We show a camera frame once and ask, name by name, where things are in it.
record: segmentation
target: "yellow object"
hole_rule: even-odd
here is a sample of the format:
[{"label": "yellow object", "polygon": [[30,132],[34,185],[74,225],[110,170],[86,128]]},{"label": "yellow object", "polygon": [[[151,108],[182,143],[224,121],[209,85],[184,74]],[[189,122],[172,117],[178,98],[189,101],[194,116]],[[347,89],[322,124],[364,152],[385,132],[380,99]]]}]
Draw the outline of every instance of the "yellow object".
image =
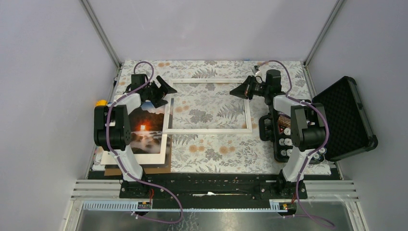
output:
[{"label": "yellow object", "polygon": [[98,102],[96,102],[95,106],[105,106],[108,105],[108,102],[106,100],[99,100]]}]

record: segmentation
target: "floral pattern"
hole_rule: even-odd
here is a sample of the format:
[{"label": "floral pattern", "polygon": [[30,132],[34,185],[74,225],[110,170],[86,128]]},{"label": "floral pattern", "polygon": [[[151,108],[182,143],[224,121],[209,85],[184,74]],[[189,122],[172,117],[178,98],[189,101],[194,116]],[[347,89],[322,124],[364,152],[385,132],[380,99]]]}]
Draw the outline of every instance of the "floral pattern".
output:
[{"label": "floral pattern", "polygon": [[[116,94],[125,91],[130,84],[133,67],[138,61],[126,61],[117,85]],[[170,78],[246,78],[252,75],[255,61],[152,61],[154,77]],[[311,99],[300,62],[283,62],[289,70],[293,88],[290,95],[299,99]],[[282,90],[289,89],[284,69],[275,63],[261,67],[281,71]],[[148,65],[140,65],[137,73],[150,76]],[[174,84],[178,90],[174,98],[173,128],[245,128],[243,100],[230,97],[233,84]],[[172,172],[220,172],[278,174],[285,166],[273,158],[273,144],[259,138],[258,120],[268,113],[262,97],[250,101],[253,133],[249,135],[173,135]],[[94,170],[104,166],[97,165]],[[327,161],[309,165],[306,174],[329,175]]]}]

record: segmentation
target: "orange flower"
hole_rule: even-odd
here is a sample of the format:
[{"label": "orange flower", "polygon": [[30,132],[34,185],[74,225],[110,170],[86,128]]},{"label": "orange flower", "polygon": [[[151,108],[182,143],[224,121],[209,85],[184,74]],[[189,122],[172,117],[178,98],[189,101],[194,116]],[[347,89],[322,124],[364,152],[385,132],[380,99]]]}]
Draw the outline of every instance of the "orange flower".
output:
[{"label": "orange flower", "polygon": [[176,107],[176,112],[182,112],[183,109],[181,107]]},{"label": "orange flower", "polygon": [[221,154],[227,154],[227,153],[228,153],[228,149],[227,149],[226,146],[222,146],[222,147],[219,148],[219,152],[220,152]]},{"label": "orange flower", "polygon": [[189,147],[189,151],[190,151],[191,153],[196,152],[196,151],[197,151],[197,146],[191,145],[191,146]]}]

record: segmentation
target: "landscape picture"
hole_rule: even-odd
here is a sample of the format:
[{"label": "landscape picture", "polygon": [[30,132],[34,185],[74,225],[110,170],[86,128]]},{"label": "landscape picture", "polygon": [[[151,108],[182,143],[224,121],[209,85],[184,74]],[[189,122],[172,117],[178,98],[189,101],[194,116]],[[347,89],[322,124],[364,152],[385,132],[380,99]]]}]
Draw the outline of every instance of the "landscape picture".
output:
[{"label": "landscape picture", "polygon": [[[154,108],[151,102],[145,102],[129,114],[132,137],[130,147],[134,154],[159,154],[161,149],[165,106]],[[170,151],[167,138],[166,152]]]}]

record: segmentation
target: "gray wall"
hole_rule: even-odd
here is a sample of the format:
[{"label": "gray wall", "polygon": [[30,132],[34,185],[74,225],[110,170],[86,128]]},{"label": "gray wall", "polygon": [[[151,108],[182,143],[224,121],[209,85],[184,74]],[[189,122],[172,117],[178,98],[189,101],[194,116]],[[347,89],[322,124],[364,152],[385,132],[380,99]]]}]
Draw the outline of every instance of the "gray wall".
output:
[{"label": "gray wall", "polygon": [[78,0],[0,0],[0,230],[55,231],[115,67]]},{"label": "gray wall", "polygon": [[377,149],[341,161],[370,230],[406,230],[408,1],[347,1],[310,65],[317,91],[354,77]]},{"label": "gray wall", "polygon": [[303,60],[336,0],[91,0],[123,60]]}]

